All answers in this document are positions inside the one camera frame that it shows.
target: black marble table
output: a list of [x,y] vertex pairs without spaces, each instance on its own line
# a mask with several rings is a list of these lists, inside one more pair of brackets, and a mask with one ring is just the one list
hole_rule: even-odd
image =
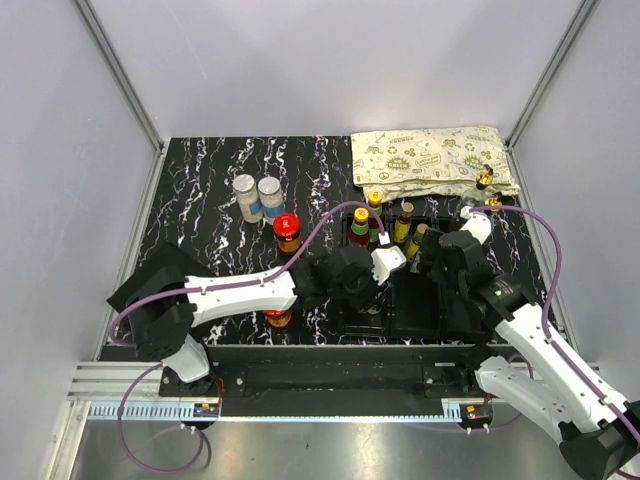
[[[271,175],[281,181],[286,211],[295,212],[302,236],[311,231],[322,214],[346,200],[362,200],[353,186],[350,137],[250,137],[174,138],[149,214],[138,265],[154,249],[171,242],[218,275],[258,272],[282,264],[271,226],[245,223],[236,205],[233,178],[240,173],[256,180]],[[415,197],[414,213],[451,215],[458,197]],[[385,204],[397,213],[401,200]],[[496,271],[508,272],[524,286],[546,295],[540,268],[524,219],[514,212],[495,215],[489,261]],[[339,244],[340,216],[327,222],[309,247],[311,255]],[[326,306],[302,312],[293,328],[274,332],[261,314],[238,315],[216,321],[203,335],[207,345],[322,345],[386,343],[384,338],[346,337],[338,331],[338,319]],[[404,343],[424,343],[419,339]]]

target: bottle with yellow cap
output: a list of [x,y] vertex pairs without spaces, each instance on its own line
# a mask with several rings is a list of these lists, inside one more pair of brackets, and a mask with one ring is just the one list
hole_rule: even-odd
[[408,262],[411,262],[415,258],[416,253],[418,253],[418,250],[420,250],[420,245],[422,245],[422,239],[424,238],[424,234],[427,233],[427,229],[426,223],[421,223],[418,225],[418,228],[416,228],[416,232],[413,234],[413,238],[407,247],[406,257]]
[[366,208],[356,208],[349,232],[349,243],[363,247],[369,245],[369,212]]
[[493,183],[493,168],[489,165],[484,166],[484,170],[476,176],[476,184],[467,189],[460,196],[460,202],[458,203],[456,210],[453,214],[454,222],[457,227],[461,227],[465,219],[460,218],[460,214],[464,207],[478,207],[485,205],[487,199],[492,196],[488,187]]
[[[380,190],[371,190],[367,197],[367,203],[382,217],[382,192]],[[379,233],[378,221],[373,215],[369,215],[369,247],[374,248],[378,244]]]

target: cable connector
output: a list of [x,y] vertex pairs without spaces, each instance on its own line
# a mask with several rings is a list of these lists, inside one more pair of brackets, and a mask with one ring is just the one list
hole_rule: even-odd
[[380,242],[381,247],[386,247],[391,245],[391,239],[389,238],[389,232],[380,232],[378,233],[378,241]]
[[462,207],[462,210],[460,210],[460,218],[469,220],[471,218],[471,207]]

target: glass jar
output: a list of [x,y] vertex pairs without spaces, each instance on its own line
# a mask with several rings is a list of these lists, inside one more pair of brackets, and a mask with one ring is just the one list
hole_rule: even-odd
[[489,165],[484,166],[484,170],[480,172],[476,177],[476,184],[460,195],[460,201],[456,205],[456,209],[453,212],[453,220],[449,226],[450,230],[459,230],[460,227],[468,220],[462,217],[462,209],[464,207],[478,207],[485,205],[485,202],[493,196],[489,192],[488,187],[493,183],[493,168]]
[[284,196],[280,188],[280,180],[275,177],[263,178],[258,182],[258,194],[264,219],[269,225],[273,225],[276,217],[284,213]]
[[300,220],[293,213],[278,215],[273,221],[278,248],[285,256],[292,256],[302,246]]
[[262,219],[262,204],[253,177],[246,173],[238,175],[233,179],[233,191],[245,222],[259,222]]
[[265,310],[267,323],[274,330],[285,330],[291,323],[293,314],[291,310]]

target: condiment bottle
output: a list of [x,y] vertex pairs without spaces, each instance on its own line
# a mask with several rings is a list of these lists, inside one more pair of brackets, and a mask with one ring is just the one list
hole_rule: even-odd
[[[382,217],[382,192],[380,190],[371,190],[367,197],[367,203],[373,208],[376,213]],[[369,246],[375,247],[378,242],[378,234],[380,233],[380,226],[378,221],[373,215],[369,216]]]
[[278,247],[285,256],[292,256],[302,246],[300,220],[293,213],[278,215],[273,221]]
[[291,310],[265,310],[269,326],[274,330],[285,330],[291,323]]
[[349,243],[363,247],[369,245],[369,212],[366,208],[356,208],[353,214]]
[[246,173],[238,175],[233,179],[233,191],[245,222],[259,222],[262,219],[262,204],[253,177]]
[[418,253],[418,250],[420,250],[420,245],[422,244],[422,239],[424,238],[424,234],[427,232],[427,229],[428,227],[426,223],[421,223],[418,225],[418,228],[416,228],[416,232],[413,234],[413,238],[407,248],[408,262],[411,262],[415,258],[416,253]]
[[451,228],[452,230],[457,230],[462,226],[461,223],[465,220],[461,219],[464,207],[473,208],[485,205],[485,202],[491,197],[491,193],[487,189],[491,183],[493,183],[493,168],[485,165],[484,170],[476,176],[476,184],[465,190],[460,196],[460,202],[453,213],[453,221],[457,228]]
[[264,219],[268,224],[273,225],[276,217],[284,213],[284,197],[282,188],[280,188],[280,180],[275,177],[263,178],[258,182],[258,194],[260,195],[260,203],[262,203]]
[[405,202],[402,205],[402,213],[393,226],[394,243],[404,243],[409,235],[409,227],[411,227],[411,215],[413,214],[413,204]]

